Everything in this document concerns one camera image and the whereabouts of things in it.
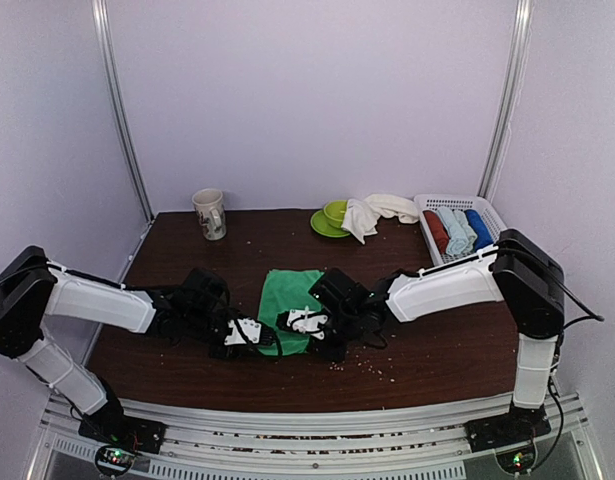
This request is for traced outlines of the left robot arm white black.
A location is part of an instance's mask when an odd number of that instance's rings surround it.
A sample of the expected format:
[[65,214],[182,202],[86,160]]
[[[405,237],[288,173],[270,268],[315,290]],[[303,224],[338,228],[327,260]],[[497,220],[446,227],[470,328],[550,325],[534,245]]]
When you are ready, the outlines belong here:
[[43,330],[51,316],[190,338],[219,359],[261,347],[282,349],[273,328],[231,306],[226,282],[213,272],[195,268],[179,285],[139,288],[55,264],[42,248],[27,247],[0,274],[0,354],[63,395],[110,444],[130,436],[130,421],[113,390]]

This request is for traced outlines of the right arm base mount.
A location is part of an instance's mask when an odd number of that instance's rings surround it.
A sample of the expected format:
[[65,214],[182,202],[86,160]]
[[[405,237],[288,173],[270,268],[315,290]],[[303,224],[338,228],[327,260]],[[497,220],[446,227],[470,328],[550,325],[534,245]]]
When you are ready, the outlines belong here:
[[551,432],[547,419],[532,422],[527,419],[513,419],[506,414],[471,420],[464,427],[472,453],[527,444]]

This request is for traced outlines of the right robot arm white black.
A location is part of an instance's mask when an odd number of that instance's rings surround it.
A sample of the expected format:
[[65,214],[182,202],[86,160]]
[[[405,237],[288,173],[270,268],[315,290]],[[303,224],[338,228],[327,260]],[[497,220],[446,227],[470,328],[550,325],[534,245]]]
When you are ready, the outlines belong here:
[[522,440],[538,424],[552,362],[564,328],[560,265],[520,231],[462,259],[418,272],[398,270],[368,290],[334,268],[309,294],[325,310],[323,343],[340,346],[387,318],[400,323],[472,304],[505,303],[518,332],[515,384],[509,412],[500,419],[506,440]]

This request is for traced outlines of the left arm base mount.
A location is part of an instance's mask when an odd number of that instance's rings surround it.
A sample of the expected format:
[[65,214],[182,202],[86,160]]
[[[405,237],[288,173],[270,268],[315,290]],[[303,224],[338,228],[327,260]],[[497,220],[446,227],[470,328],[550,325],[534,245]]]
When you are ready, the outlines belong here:
[[166,425],[154,420],[128,417],[125,428],[119,433],[104,433],[101,427],[94,427],[82,420],[78,434],[82,437],[111,444],[126,451],[158,454],[166,433]]

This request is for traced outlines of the green microfiber towel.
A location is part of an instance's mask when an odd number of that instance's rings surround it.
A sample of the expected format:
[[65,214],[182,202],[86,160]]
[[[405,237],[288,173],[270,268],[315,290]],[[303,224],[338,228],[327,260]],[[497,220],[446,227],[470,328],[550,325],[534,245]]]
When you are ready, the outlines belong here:
[[267,273],[262,287],[257,318],[276,332],[284,357],[304,354],[309,337],[280,330],[276,326],[277,317],[292,309],[320,310],[320,304],[309,294],[309,289],[322,275],[323,273],[319,270],[273,269]]

